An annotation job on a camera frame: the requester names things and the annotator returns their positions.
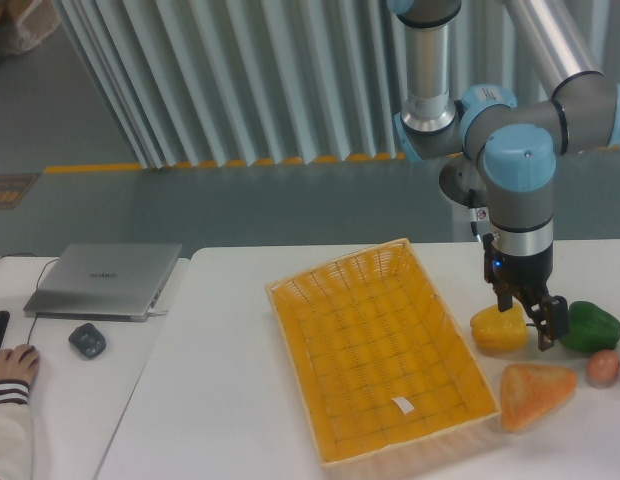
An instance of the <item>yellow bell pepper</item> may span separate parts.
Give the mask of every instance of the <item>yellow bell pepper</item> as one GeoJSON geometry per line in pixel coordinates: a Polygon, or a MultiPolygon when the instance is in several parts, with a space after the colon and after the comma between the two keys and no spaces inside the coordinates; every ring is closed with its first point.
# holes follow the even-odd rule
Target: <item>yellow bell pepper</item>
{"type": "Polygon", "coordinates": [[[480,348],[516,350],[528,341],[523,308],[518,303],[500,312],[496,305],[481,310],[470,320],[472,338],[480,348]]]}

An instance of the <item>wicker basket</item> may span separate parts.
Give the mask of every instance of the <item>wicker basket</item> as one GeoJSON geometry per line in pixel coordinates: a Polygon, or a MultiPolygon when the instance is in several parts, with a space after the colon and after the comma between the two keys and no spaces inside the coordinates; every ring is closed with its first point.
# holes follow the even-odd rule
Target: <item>wicker basket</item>
{"type": "Polygon", "coordinates": [[[498,413],[483,372],[406,239],[266,290],[324,466],[498,413]]]}

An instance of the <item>human hand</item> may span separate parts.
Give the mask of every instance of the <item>human hand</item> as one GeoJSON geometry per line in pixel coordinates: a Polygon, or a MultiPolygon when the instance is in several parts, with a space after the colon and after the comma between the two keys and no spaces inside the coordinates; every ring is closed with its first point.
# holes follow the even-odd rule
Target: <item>human hand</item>
{"type": "Polygon", "coordinates": [[[0,381],[20,380],[30,386],[39,371],[39,352],[32,345],[0,351],[0,381]]]}

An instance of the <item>person's arm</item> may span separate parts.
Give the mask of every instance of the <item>person's arm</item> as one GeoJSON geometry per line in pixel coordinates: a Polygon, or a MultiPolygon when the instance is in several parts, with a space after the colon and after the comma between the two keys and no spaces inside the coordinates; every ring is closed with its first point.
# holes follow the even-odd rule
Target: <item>person's arm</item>
{"type": "Polygon", "coordinates": [[[29,387],[39,369],[39,353],[29,345],[0,352],[0,480],[32,476],[29,387]]]}

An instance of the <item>mouse cable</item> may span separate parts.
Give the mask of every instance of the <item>mouse cable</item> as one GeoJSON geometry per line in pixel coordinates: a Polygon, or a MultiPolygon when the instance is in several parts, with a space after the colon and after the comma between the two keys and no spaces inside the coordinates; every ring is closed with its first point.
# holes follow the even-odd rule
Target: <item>mouse cable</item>
{"type": "Polygon", "coordinates": [[[34,253],[8,253],[6,255],[1,255],[0,260],[7,257],[36,257],[36,255],[34,253]]]}
{"type": "MultiPolygon", "coordinates": [[[[46,263],[43,266],[43,269],[41,269],[41,273],[39,274],[39,278],[37,279],[37,288],[35,288],[35,292],[37,290],[39,290],[39,284],[41,283],[41,278],[43,277],[43,274],[46,271],[46,268],[48,268],[48,265],[56,262],[57,260],[59,260],[58,258],[55,258],[54,260],[50,260],[48,263],[46,263]]],[[[34,330],[34,325],[35,323],[37,323],[37,320],[39,320],[39,314],[35,314],[34,316],[34,320],[32,321],[32,325],[30,326],[30,332],[28,332],[28,340],[26,340],[26,345],[30,345],[30,338],[32,337],[32,330],[34,330]]]]}

